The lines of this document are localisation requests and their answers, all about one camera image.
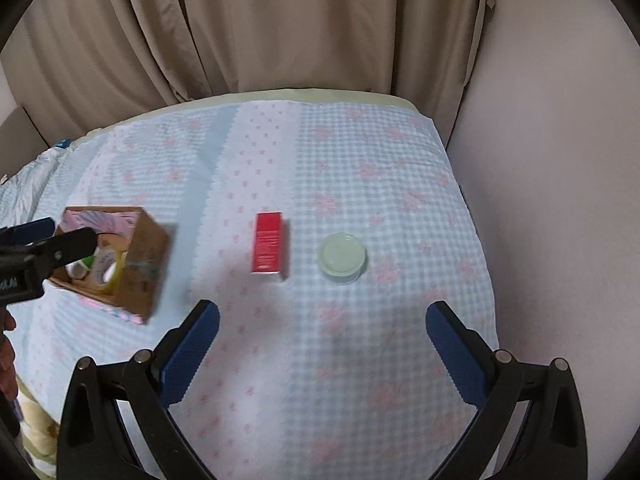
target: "curtain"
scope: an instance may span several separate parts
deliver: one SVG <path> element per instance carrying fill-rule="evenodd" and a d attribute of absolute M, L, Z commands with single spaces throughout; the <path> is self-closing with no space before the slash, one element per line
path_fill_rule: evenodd
<path fill-rule="evenodd" d="M 178 102 L 272 88 L 395 94 L 433 118 L 446 142 L 479 5 L 34 0 L 0 60 L 50 143 Z"/>

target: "bed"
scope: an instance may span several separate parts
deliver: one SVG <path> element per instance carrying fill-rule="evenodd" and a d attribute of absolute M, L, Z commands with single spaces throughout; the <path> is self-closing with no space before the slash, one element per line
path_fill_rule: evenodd
<path fill-rule="evenodd" d="M 11 307 L 18 374 L 54 420 L 79 358 L 153 348 L 201 298 L 222 327 L 172 415 L 218 478 L 424 478 L 473 416 L 424 313 L 446 300 L 496 348 L 494 297 L 440 137 L 409 102 L 310 89 L 155 110 L 41 154 L 0 187 L 0 224 L 94 204 L 143 206 L 172 236 L 170 256 L 146 323 L 51 284 Z M 266 210 L 290 224 L 282 284 L 248 272 Z M 339 231 L 368 251 L 346 286 L 316 266 L 319 242 Z"/>

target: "cardboard box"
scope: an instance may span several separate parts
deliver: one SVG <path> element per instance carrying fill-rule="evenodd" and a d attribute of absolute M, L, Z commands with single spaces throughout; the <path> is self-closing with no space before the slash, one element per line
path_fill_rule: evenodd
<path fill-rule="evenodd" d="M 71 290 L 92 300 L 123 308 L 143 319 L 148 319 L 153 309 L 162 261 L 169 241 L 165 230 L 154 222 L 141 207 L 74 206 L 65 208 L 65 211 L 67 210 L 140 213 L 129 246 L 122 248 L 127 250 L 127 255 L 122 275 L 113 294 L 100 294 L 72 283 L 65 267 L 56 269 L 50 277 L 50 281 L 58 287 L 66 288 L 66 290 Z M 58 227 L 54 236 L 60 233 Z"/>

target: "wall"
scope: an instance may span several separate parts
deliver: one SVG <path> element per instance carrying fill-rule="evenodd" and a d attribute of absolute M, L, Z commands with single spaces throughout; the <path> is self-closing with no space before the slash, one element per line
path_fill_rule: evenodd
<path fill-rule="evenodd" d="M 2 124 L 14 108 L 14 96 L 11 94 L 11 90 L 9 90 L 9 85 L 4 76 L 4 69 L 0 64 L 0 124 Z"/>
<path fill-rule="evenodd" d="M 609 0 L 497 0 L 449 145 L 500 344 L 567 357 L 592 479 L 640 424 L 639 104 L 640 47 Z"/>

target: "human hand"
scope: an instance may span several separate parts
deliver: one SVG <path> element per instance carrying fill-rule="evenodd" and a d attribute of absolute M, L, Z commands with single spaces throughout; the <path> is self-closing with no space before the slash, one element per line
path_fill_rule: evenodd
<path fill-rule="evenodd" d="M 14 330 L 16 327 L 14 316 L 8 311 L 4 314 L 4 329 Z M 8 401 L 18 396 L 18 382 L 15 378 L 15 352 L 9 340 L 5 337 L 0 346 L 0 391 Z"/>

